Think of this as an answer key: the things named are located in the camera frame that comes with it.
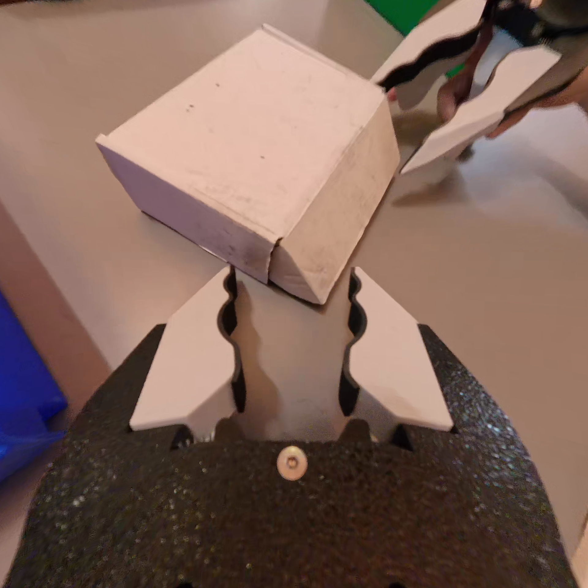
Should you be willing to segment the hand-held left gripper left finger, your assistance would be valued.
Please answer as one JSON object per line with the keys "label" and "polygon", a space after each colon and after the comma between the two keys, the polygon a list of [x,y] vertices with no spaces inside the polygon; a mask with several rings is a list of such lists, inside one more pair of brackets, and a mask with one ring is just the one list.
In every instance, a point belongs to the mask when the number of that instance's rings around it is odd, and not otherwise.
{"label": "hand-held left gripper left finger", "polygon": [[197,442],[245,409],[238,344],[236,272],[226,266],[167,321],[129,426],[133,431],[185,426]]}

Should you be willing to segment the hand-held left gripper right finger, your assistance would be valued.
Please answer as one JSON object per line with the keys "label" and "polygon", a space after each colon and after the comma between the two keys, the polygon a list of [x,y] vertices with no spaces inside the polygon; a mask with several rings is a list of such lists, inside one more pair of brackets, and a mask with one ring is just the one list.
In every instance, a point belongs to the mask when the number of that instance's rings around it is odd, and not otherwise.
{"label": "hand-held left gripper right finger", "polygon": [[348,328],[339,383],[346,417],[364,421],[375,442],[400,424],[451,432],[454,422],[418,321],[364,270],[350,271]]}

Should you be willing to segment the blue plastic bin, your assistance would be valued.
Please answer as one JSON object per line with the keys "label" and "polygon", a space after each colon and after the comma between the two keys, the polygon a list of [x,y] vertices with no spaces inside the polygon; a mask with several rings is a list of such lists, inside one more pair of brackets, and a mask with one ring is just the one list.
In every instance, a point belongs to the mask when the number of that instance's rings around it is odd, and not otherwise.
{"label": "blue plastic bin", "polygon": [[1,481],[64,436],[48,422],[68,401],[1,295]]}

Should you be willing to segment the person's right hand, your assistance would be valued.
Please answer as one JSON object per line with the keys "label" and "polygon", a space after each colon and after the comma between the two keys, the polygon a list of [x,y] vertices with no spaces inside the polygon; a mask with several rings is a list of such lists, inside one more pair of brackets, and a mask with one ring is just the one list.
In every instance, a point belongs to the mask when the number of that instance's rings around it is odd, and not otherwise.
{"label": "person's right hand", "polygon": [[520,122],[533,109],[556,109],[569,105],[578,105],[587,111],[587,68],[561,92],[536,100],[505,116],[500,124],[486,135],[486,138],[494,139],[502,135],[509,128]]}

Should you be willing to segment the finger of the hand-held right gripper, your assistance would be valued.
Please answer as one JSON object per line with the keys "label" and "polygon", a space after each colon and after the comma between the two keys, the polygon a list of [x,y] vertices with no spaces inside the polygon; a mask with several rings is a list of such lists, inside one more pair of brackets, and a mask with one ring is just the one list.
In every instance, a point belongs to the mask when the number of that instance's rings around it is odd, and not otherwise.
{"label": "finger of the hand-held right gripper", "polygon": [[495,66],[480,94],[462,103],[450,121],[423,141],[400,170],[400,176],[438,160],[457,159],[468,145],[496,129],[510,105],[561,58],[560,53],[547,46],[508,53]]}
{"label": "finger of the hand-held right gripper", "polygon": [[399,109],[418,106],[430,88],[463,64],[488,20],[487,1],[443,1],[408,33],[371,81],[393,90]]}

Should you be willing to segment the white cardboard mailer box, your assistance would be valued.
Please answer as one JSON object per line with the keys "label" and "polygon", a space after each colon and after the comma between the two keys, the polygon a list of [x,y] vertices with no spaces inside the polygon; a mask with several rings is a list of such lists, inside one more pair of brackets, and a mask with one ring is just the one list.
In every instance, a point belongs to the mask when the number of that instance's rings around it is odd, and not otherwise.
{"label": "white cardboard mailer box", "polygon": [[384,92],[268,25],[95,142],[145,214],[315,305],[400,161]]}

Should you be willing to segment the grey desk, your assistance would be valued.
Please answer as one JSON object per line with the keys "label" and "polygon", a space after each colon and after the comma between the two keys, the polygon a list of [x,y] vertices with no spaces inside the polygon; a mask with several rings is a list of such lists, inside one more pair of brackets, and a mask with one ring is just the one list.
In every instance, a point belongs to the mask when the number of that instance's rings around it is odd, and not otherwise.
{"label": "grey desk", "polygon": [[[1,7],[1,289],[69,417],[223,265],[143,215],[95,138],[261,24],[364,77],[398,42],[362,1]],[[587,512],[587,118],[531,112],[430,182],[393,185],[351,265],[511,418],[572,556]]]}

